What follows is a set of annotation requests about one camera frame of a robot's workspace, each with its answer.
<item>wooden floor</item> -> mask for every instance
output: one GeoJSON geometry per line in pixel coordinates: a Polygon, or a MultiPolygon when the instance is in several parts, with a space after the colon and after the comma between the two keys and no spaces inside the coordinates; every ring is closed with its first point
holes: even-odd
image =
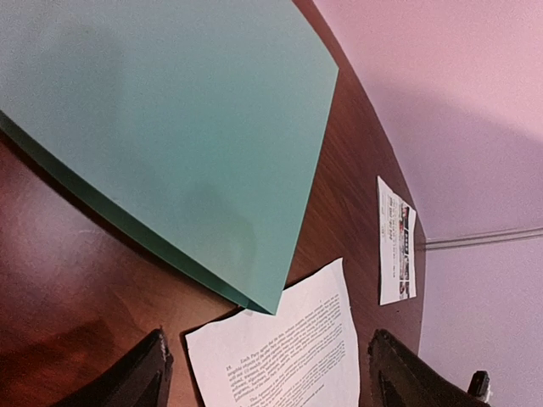
{"type": "MultiPolygon", "coordinates": [[[[339,78],[289,273],[296,282],[343,256],[358,333],[361,405],[370,405],[367,344],[378,327],[418,349],[418,297],[378,306],[377,175],[410,193],[353,69],[311,2],[296,2],[335,57],[339,78]]],[[[201,404],[180,332],[234,306],[164,265],[43,174],[0,137],[0,404],[42,406],[91,381],[163,326],[174,355],[170,405],[201,404]]],[[[417,223],[416,244],[425,241],[417,223]]]]}

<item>teal panel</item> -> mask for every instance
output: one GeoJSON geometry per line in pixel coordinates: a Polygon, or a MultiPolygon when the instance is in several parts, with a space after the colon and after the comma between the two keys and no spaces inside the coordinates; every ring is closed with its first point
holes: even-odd
{"type": "Polygon", "coordinates": [[[30,3],[0,10],[0,126],[162,259],[274,313],[337,76],[299,10],[30,3]]]}

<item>black object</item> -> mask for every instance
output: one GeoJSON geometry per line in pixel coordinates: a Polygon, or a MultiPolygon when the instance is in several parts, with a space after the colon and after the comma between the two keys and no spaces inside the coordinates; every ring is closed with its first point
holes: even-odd
{"type": "Polygon", "coordinates": [[[102,376],[53,407],[166,407],[172,363],[165,334],[155,329],[102,376]]]}
{"type": "Polygon", "coordinates": [[[486,397],[489,391],[490,377],[488,371],[476,371],[473,374],[472,381],[469,383],[467,392],[477,399],[486,397]]]}
{"type": "Polygon", "coordinates": [[[367,352],[374,407],[489,407],[446,381],[385,330],[375,331],[367,352]]]}

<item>dark wooden surface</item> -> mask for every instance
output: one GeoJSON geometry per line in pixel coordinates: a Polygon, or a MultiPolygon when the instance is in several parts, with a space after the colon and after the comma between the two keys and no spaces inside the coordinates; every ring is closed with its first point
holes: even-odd
{"type": "MultiPolygon", "coordinates": [[[[344,257],[358,333],[361,405],[370,405],[366,350],[387,328],[418,350],[418,297],[378,306],[377,175],[411,195],[372,105],[312,2],[296,2],[340,73],[289,283],[344,257]]],[[[234,308],[172,270],[70,196],[0,137],[0,404],[42,406],[91,381],[157,326],[175,357],[170,405],[198,397],[179,333],[234,308]]],[[[425,237],[417,223],[417,246],[425,237]]]]}

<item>pink wall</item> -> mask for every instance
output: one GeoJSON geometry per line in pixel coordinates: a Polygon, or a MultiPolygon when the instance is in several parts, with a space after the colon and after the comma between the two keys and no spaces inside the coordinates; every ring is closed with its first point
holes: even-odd
{"type": "MultiPolygon", "coordinates": [[[[543,2],[315,0],[395,149],[427,237],[543,226],[543,2]]],[[[543,239],[428,253],[421,356],[540,405],[543,239]]]]}

